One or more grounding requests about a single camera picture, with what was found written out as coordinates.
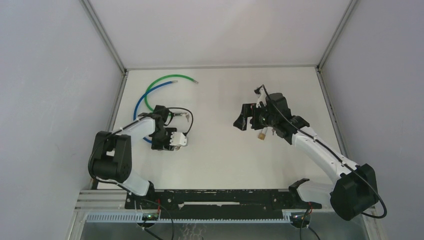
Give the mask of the brass padlock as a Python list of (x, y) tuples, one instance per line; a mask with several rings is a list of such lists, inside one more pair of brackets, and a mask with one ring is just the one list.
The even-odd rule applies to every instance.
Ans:
[(264, 127), (260, 132), (259, 132), (259, 134), (258, 134), (258, 139), (260, 139), (260, 140), (264, 140), (265, 138), (266, 138), (266, 135), (267, 135), (267, 131), (268, 131), (268, 128), (267, 127)]

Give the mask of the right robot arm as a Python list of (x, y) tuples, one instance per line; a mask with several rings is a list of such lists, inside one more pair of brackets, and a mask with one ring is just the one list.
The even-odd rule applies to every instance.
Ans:
[(306, 154), (328, 176), (323, 184), (303, 178), (289, 189), (289, 203), (295, 208), (305, 204), (331, 207), (345, 221), (382, 203), (376, 173), (369, 164), (359, 165), (328, 146), (301, 116), (293, 115), (282, 93), (260, 93), (254, 103), (242, 104), (233, 126), (241, 131), (271, 128), (289, 145)]

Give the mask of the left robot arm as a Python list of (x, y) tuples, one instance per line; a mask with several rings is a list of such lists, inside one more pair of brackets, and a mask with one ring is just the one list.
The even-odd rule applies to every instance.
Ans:
[(150, 191), (154, 185), (132, 169), (132, 148), (150, 136), (152, 150), (175, 151), (188, 143), (187, 135), (175, 127), (166, 127), (171, 111), (162, 105), (154, 112), (139, 114), (130, 124), (115, 131), (96, 134), (88, 161), (89, 175), (99, 182), (114, 184), (137, 195), (137, 202), (149, 209), (157, 196)]

